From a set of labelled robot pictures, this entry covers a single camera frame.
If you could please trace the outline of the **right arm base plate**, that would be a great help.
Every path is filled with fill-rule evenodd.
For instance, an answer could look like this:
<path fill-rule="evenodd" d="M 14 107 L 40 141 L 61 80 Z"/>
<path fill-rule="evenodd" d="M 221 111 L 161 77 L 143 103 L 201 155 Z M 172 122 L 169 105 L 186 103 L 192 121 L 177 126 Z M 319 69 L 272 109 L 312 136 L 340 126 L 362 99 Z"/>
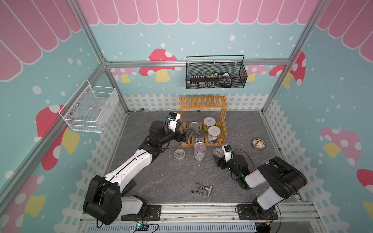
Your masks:
<path fill-rule="evenodd" d="M 263 210 L 256 204 L 238 204 L 235 211 L 240 220 L 278 220 L 278 214 L 275 207 L 268 210 Z"/>

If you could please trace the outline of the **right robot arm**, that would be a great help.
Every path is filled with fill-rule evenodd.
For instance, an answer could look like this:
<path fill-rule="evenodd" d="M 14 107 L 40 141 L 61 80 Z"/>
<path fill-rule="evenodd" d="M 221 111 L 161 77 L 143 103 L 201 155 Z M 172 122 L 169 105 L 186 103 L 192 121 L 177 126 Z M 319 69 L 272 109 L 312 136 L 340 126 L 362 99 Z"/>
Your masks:
<path fill-rule="evenodd" d="M 276 204 L 298 193 L 308 183 L 302 172 L 279 157 L 272 158 L 253 171 L 248 170 L 247 162 L 241 155 L 234 156 L 228 161 L 217 155 L 213 155 L 213 158 L 217 167 L 228 169 L 231 178 L 244 190 L 253 189 L 264 183 L 269 184 L 269 188 L 252 202 L 252 210 L 256 215 L 262 215 Z"/>

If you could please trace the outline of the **small clear-lid jar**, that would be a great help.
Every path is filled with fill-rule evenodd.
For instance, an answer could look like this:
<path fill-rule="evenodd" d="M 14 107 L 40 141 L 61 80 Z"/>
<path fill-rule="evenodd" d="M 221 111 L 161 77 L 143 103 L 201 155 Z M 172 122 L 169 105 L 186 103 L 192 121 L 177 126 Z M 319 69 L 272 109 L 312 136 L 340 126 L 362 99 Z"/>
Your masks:
<path fill-rule="evenodd" d="M 174 157 L 177 161 L 183 161 L 185 158 L 186 154 L 183 149 L 176 149 L 174 152 Z"/>

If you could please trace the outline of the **white-lid white can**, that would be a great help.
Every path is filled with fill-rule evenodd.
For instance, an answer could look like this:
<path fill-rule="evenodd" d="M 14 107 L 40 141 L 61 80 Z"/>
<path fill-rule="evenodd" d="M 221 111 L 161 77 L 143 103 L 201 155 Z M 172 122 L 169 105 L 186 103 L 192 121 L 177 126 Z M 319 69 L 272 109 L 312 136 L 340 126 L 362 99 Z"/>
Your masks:
<path fill-rule="evenodd" d="M 211 126 L 207 132 L 207 139 L 209 144 L 217 144 L 220 138 L 221 130 L 217 126 Z"/>

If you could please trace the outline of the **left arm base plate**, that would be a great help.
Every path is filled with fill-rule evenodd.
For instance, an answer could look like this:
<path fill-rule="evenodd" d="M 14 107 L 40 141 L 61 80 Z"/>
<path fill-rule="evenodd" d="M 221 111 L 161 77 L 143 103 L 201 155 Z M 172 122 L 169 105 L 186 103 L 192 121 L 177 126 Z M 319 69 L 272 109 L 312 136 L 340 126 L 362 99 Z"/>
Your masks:
<path fill-rule="evenodd" d="M 140 209 L 138 214 L 134 215 L 124 215 L 121 216 L 121 221 L 140 221 L 140 220 L 150 220 L 150 221 L 160 221 L 162 206 L 161 205 L 145 205 Z"/>

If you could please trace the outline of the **wooden two-tier shelf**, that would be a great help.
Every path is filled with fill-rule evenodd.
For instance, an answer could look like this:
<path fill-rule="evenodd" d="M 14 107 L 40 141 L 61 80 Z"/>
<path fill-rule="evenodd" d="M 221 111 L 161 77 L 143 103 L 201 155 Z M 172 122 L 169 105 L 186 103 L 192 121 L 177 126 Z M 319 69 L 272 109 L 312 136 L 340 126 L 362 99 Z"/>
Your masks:
<path fill-rule="evenodd" d="M 183 112 L 185 111 L 207 111 L 220 110 L 219 121 L 215 124 L 220 128 L 220 136 L 216 144 L 208 142 L 207 136 L 205 136 L 205 142 L 207 146 L 223 146 L 227 137 L 228 131 L 225 122 L 226 113 L 228 110 L 228 101 L 226 96 L 196 96 L 196 97 L 179 97 L 179 110 L 180 110 L 180 121 L 182 123 L 181 129 L 187 129 L 189 122 L 183 120 Z"/>

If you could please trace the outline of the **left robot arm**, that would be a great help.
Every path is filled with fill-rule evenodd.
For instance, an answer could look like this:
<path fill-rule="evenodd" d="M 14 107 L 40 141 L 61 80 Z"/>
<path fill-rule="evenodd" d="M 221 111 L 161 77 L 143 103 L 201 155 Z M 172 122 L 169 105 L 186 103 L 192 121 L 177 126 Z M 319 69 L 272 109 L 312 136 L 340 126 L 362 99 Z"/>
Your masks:
<path fill-rule="evenodd" d="M 194 130 L 187 128 L 180 131 L 180 127 L 176 120 L 169 123 L 154 121 L 149 135 L 132 157 L 111 173 L 91 179 L 83 212 L 104 225 L 110 225 L 120 216 L 146 217 L 147 201 L 135 195 L 125 197 L 125 194 L 135 186 L 133 178 L 164 151 L 163 145 L 173 140 L 187 142 Z"/>

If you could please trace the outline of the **purple label pull-tab can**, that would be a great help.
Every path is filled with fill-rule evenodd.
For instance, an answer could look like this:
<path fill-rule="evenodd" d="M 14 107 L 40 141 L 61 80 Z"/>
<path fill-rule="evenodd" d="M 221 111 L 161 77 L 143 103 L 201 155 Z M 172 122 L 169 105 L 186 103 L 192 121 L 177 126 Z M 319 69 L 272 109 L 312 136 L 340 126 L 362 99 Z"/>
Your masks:
<path fill-rule="evenodd" d="M 193 132 L 194 142 L 195 143 L 198 143 L 198 142 L 204 143 L 205 142 L 205 135 L 206 135 L 206 133 L 203 130 L 200 130 L 200 129 L 194 130 L 194 132 Z"/>

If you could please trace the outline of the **tall green seed can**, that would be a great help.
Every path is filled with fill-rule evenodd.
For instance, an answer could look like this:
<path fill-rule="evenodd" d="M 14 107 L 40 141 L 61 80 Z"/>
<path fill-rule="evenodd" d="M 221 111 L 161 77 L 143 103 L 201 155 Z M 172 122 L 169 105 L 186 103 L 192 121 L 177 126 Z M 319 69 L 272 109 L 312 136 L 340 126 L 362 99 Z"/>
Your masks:
<path fill-rule="evenodd" d="M 197 142 L 194 145 L 194 159 L 198 162 L 201 162 L 205 159 L 207 151 L 207 146 L 203 142 Z"/>

